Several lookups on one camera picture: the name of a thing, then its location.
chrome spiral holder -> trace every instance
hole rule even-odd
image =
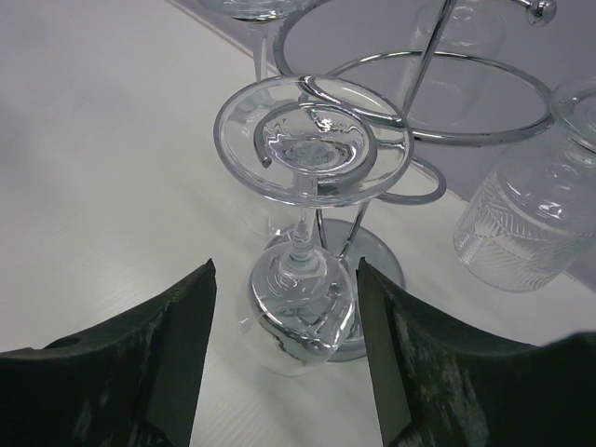
[[[320,0],[312,4],[310,7],[290,15],[279,28],[278,34],[274,40],[273,51],[276,66],[282,75],[295,75],[295,73],[292,72],[284,54],[284,46],[289,32],[294,25],[309,12],[328,3],[329,1],[331,0]],[[528,23],[533,26],[544,26],[549,24],[554,19],[557,12],[557,5],[554,0],[535,0],[532,2],[528,0],[509,1],[521,6],[524,9]],[[447,22],[449,21],[449,18],[452,16],[456,3],[457,0],[443,1],[439,13],[437,14],[437,18],[435,19],[434,26],[432,27],[432,32],[428,39],[427,45],[423,50],[407,49],[373,54],[365,58],[359,58],[357,60],[345,63],[344,65],[331,70],[329,73],[327,73],[327,75],[340,76],[347,70],[361,66],[363,64],[375,63],[376,61],[397,58],[420,58],[420,62],[413,76],[413,82],[409,86],[405,96],[404,104],[401,107],[401,112],[407,118],[412,108],[416,93],[421,87],[422,81],[427,73],[428,66],[434,57],[464,61],[466,63],[481,64],[483,66],[489,67],[490,69],[504,72],[507,75],[518,78],[543,101],[545,104],[544,114],[535,122],[523,127],[482,133],[456,133],[426,129],[412,129],[413,138],[415,141],[443,146],[483,147],[528,140],[548,129],[553,124],[554,120],[548,107],[550,89],[542,81],[516,67],[507,65],[501,61],[495,61],[492,59],[468,54],[437,51],[441,36],[447,25]],[[334,98],[328,92],[318,88],[316,85],[306,84],[305,92],[309,95],[319,98],[321,101],[343,105],[344,107],[347,106],[347,104],[339,102],[338,99]],[[356,112],[365,119],[375,121],[377,124],[380,123],[381,125],[388,127],[392,126],[391,116],[380,116],[375,113],[370,113],[370,111],[366,110],[357,110]],[[447,189],[445,179],[441,172],[432,164],[420,157],[413,156],[412,164],[437,181],[438,187],[435,191],[423,196],[401,196],[385,192],[376,198],[383,202],[394,205],[424,205],[439,200],[445,194]],[[370,201],[365,201],[360,204],[357,217],[353,223],[337,220],[325,220],[322,210],[318,210],[317,227],[320,245],[325,249],[329,249],[331,252],[337,253],[340,259],[349,259],[349,262],[346,262],[346,264],[351,269],[352,273],[356,264],[358,263],[358,259],[360,257],[366,257],[369,263],[375,265],[398,285],[400,285],[402,288],[405,288],[405,278],[400,268],[400,263],[393,255],[391,250],[370,231],[360,229],[362,220],[364,219],[369,204]],[[338,239],[337,234],[347,234],[347,236],[345,239],[340,240]],[[332,240],[328,238],[328,235],[333,235]],[[272,247],[280,242],[287,241],[290,237],[290,232],[279,236],[273,239],[267,247]],[[354,327],[352,328],[352,333],[348,337],[347,341],[344,342],[344,344],[339,348],[332,360],[346,361],[358,359],[364,357],[365,355],[366,348],[359,323],[359,315],[357,315]]]

metal pole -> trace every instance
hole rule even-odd
[[[408,116],[408,114],[410,113],[410,109],[412,108],[413,102],[416,98],[416,93],[418,93],[418,89],[422,85],[422,81],[425,75],[427,74],[428,65],[430,65],[432,57],[435,54],[435,50],[439,46],[440,37],[442,36],[443,31],[445,30],[445,26],[447,26],[449,18],[454,12],[456,3],[457,0],[445,0],[443,2],[442,7],[440,8],[439,14],[437,15],[437,19],[435,20],[435,27],[433,28],[430,38],[428,39],[427,47],[420,56],[420,64],[418,65],[413,84],[408,89],[406,99],[404,100],[403,106],[401,108],[404,116]],[[340,253],[340,259],[344,260],[346,258],[347,253],[349,252],[349,249],[352,246],[354,239],[356,238],[358,230],[362,225],[362,220],[364,219],[364,215],[366,214],[366,210],[369,208],[369,205],[370,201],[364,202],[360,205],[358,214],[356,216],[356,220],[350,228],[347,239],[345,240],[344,247],[342,249],[342,252]]]

drinking glass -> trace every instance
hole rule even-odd
[[[596,77],[550,96],[555,125],[512,145],[454,233],[469,271],[504,291],[547,285],[596,241]]]
[[[437,18],[435,3],[422,5],[416,13],[410,49],[426,46]],[[440,37],[438,50],[493,58],[503,44],[505,31],[505,21],[491,2],[459,0]],[[398,86],[397,105],[403,104],[418,63],[416,59],[407,61]],[[489,75],[477,64],[435,58],[408,114],[410,122],[432,129],[460,123],[480,97]]]
[[[268,103],[251,100],[265,94]],[[412,133],[402,116],[378,113],[383,104],[347,81],[279,77],[242,89],[217,116],[215,145],[236,180],[301,209],[290,240],[261,254],[237,298],[244,343],[275,373],[326,362],[352,330],[356,288],[346,259],[316,246],[313,227],[316,209],[370,200],[407,169]]]
[[[207,9],[248,23],[256,80],[267,77],[267,37],[270,23],[281,20],[312,0],[197,0]],[[254,97],[250,101],[268,102]],[[280,235],[293,222],[292,210],[283,204],[235,188],[235,202],[242,220],[252,231],[268,237]]]

etched pattern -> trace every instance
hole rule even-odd
[[[533,222],[504,196],[495,176],[486,179],[462,215],[455,250],[478,279],[504,291],[534,291],[585,251],[592,234]]]

upside-down wine glass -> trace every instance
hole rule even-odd
[[[270,24],[282,20],[313,0],[197,0],[207,9],[246,22],[251,35],[252,59],[256,80],[267,78],[267,37]],[[266,94],[253,101],[268,102]],[[287,206],[257,196],[245,190],[235,191],[235,201],[242,219],[255,233],[279,235],[293,222],[292,210]]]
[[[271,101],[251,100],[263,95]],[[291,239],[261,254],[237,299],[244,342],[276,373],[307,372],[350,334],[353,278],[344,258],[315,246],[313,227],[316,209],[370,200],[407,169],[412,133],[402,116],[376,114],[383,104],[347,81],[279,77],[243,88],[217,116],[215,145],[233,176],[301,208]]]

